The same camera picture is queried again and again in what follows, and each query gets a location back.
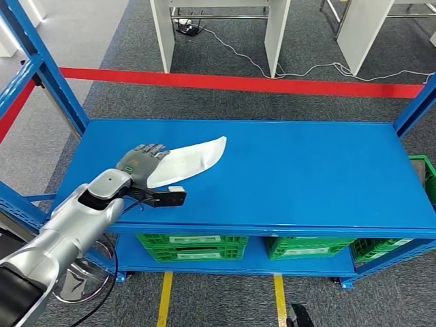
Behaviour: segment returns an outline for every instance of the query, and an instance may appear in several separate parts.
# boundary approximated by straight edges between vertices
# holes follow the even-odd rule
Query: green plastic crate
[[[175,245],[246,245],[248,236],[223,236],[223,235],[164,235],[164,234],[137,234],[144,247],[173,247]]]
[[[207,247],[180,245],[178,247],[149,248],[146,250],[158,262],[241,260],[244,256],[245,245]]]
[[[355,238],[268,237],[266,243],[270,260],[280,260],[332,257],[355,240]]]
[[[425,193],[431,204],[436,204],[436,170],[426,155],[410,155],[410,160],[424,160],[425,162]]]
[[[370,262],[401,247],[412,238],[359,238],[352,245],[355,262]]]

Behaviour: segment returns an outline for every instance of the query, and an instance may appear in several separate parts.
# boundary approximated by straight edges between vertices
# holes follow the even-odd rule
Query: crate label
[[[319,254],[319,253],[327,253],[330,247],[322,247],[318,249],[289,249],[284,252],[284,255],[299,255],[299,254]]]
[[[220,242],[220,235],[211,236],[170,236],[170,243],[198,243]]]
[[[379,253],[376,253],[376,254],[371,256],[370,258],[371,258],[371,259],[377,259],[377,258],[379,258],[379,257],[381,257],[381,256],[382,256],[382,255],[386,254],[386,253],[387,253],[387,252],[379,252]]]
[[[399,240],[398,242],[395,242],[393,245],[399,247],[400,245],[404,245],[404,244],[409,243],[411,240],[413,240],[413,239],[413,238],[404,238],[402,240]]]
[[[192,253],[192,254],[183,254],[178,253],[177,259],[220,259],[221,255],[218,252],[216,253]]]

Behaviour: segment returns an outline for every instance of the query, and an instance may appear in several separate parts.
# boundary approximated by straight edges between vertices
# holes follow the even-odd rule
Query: white cloth
[[[227,138],[186,146],[170,151],[147,180],[150,189],[192,177],[217,163],[224,152]]]

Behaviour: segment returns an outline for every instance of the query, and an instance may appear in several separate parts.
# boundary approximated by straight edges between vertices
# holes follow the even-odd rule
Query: white cable
[[[271,76],[268,76],[266,74],[265,74],[265,72],[263,71],[263,69],[262,69],[262,67],[260,67],[259,65],[258,65],[257,63],[255,63],[253,61],[253,59],[250,58],[249,56],[247,56],[245,54],[241,54],[239,53],[238,51],[236,51],[234,47],[229,45],[229,44],[226,44],[224,41],[223,41],[222,39],[220,39],[220,37],[218,37],[218,35],[216,35],[216,33],[211,31],[210,29],[205,29],[205,28],[202,28],[201,30],[204,30],[206,32],[210,33],[212,35],[213,35],[216,40],[218,40],[220,43],[223,44],[225,47],[229,48],[232,51],[233,51],[233,53],[235,53],[237,56],[239,57],[244,57],[246,59],[250,60],[250,62],[251,64],[253,64],[253,66],[257,67],[263,77],[265,78],[269,78],[271,80],[277,80],[279,78],[284,78],[286,76],[295,76],[295,77],[305,77],[307,76],[309,73],[312,72],[312,70],[315,69],[315,68],[318,68],[318,67],[334,67],[336,70],[337,70],[338,72],[341,73],[341,75],[345,76],[345,77],[350,77],[350,78],[355,78],[357,80],[360,80],[362,82],[372,82],[373,80],[382,80],[382,79],[385,79],[385,78],[391,78],[391,77],[394,77],[394,76],[398,76],[400,74],[403,74],[403,73],[409,73],[409,74],[416,74],[416,75],[422,75],[422,76],[426,76],[425,82],[424,82],[424,84],[427,84],[427,82],[428,82],[428,79],[431,76],[434,75],[435,72],[432,72],[432,73],[420,73],[420,72],[413,72],[411,70],[407,70],[407,69],[404,69],[401,70],[401,72],[398,72],[398,73],[395,73],[395,74],[390,74],[390,75],[387,75],[387,76],[378,76],[378,77],[374,77],[374,78],[370,78],[370,79],[365,79],[365,78],[361,78],[361,77],[358,77],[358,76],[354,76],[352,71],[350,71],[349,69],[348,69],[347,67],[345,67],[344,65],[341,64],[341,63],[326,63],[326,64],[321,64],[321,65],[315,65],[312,67],[310,67],[308,71],[306,71],[306,73],[303,74],[293,74],[293,73],[286,73],[284,72],[284,70],[279,64],[278,64],[278,66],[283,72],[283,74],[281,73],[276,73],[276,75],[278,75],[278,77],[271,77]]]

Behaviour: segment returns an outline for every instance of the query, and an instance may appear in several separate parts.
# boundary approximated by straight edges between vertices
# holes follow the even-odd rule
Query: red rope
[[[66,78],[105,82],[147,84],[160,87],[186,87],[229,91],[330,95],[341,97],[388,97],[413,99],[420,84],[376,84],[366,82],[327,82],[317,80],[269,80],[266,78],[214,76],[198,74],[164,74],[108,69],[62,67]]]
[[[17,116],[18,116],[20,111],[21,111],[23,106],[24,106],[34,87],[35,82],[33,82],[33,80],[29,80],[19,96],[12,102],[8,111],[0,117],[0,143],[2,143],[5,136],[6,136],[9,129],[11,129],[12,124],[15,121]]]

